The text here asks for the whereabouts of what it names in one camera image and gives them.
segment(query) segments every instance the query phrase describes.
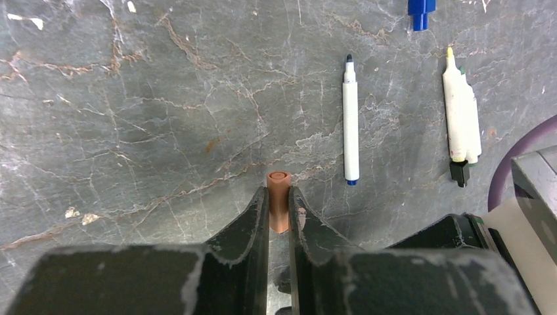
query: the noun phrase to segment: gray marble surface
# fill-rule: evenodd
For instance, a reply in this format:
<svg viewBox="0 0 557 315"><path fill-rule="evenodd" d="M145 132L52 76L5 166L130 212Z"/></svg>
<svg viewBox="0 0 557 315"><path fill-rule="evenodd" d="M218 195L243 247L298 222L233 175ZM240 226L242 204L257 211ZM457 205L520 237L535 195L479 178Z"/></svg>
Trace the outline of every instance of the gray marble surface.
<svg viewBox="0 0 557 315"><path fill-rule="evenodd" d="M0 2L0 312L44 251L202 242L269 171L291 172L367 249L447 213L482 214L500 159L557 113L552 0L438 1L418 33L404 1L133 4ZM466 189L448 173L447 45L478 97L483 155ZM355 187L343 176L347 53L359 81ZM272 284L286 248L272 233L270 314L289 305Z"/></svg>

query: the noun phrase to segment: brown cap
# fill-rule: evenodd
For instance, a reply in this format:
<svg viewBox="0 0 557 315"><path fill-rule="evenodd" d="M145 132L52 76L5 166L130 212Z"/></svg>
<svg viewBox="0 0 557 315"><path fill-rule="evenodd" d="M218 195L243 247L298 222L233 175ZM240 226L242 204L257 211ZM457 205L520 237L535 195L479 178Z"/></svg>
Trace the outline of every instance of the brown cap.
<svg viewBox="0 0 557 315"><path fill-rule="evenodd" d="M269 225L277 233L288 230L288 191L290 189L290 174L287 172L272 172L267 174L269 189L270 216Z"/></svg>

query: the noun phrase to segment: blue marker cap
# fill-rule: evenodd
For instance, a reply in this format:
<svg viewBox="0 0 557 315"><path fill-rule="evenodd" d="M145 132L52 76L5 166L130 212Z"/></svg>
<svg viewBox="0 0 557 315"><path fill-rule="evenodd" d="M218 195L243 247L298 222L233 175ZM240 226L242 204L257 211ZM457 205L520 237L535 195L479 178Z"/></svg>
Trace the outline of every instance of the blue marker cap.
<svg viewBox="0 0 557 315"><path fill-rule="evenodd" d="M428 13L435 11L435 0L408 0L408 15L414 18L414 31L428 29Z"/></svg>

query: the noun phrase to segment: purple cable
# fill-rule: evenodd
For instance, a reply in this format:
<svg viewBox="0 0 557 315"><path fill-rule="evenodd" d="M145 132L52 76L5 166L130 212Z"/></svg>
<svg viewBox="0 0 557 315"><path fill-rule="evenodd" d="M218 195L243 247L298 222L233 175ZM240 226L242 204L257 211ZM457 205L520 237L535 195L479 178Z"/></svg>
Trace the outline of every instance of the purple cable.
<svg viewBox="0 0 557 315"><path fill-rule="evenodd" d="M489 185L489 194L487 195L488 211L493 210L501 204L504 183L507 176L510 174L510 159L524 153L526 149L528 149L538 139L555 130L557 130L557 115L549 118L536 126L536 128L530 130L505 154L505 157L501 160L499 166L495 170L493 178L491 179L491 184Z"/></svg>

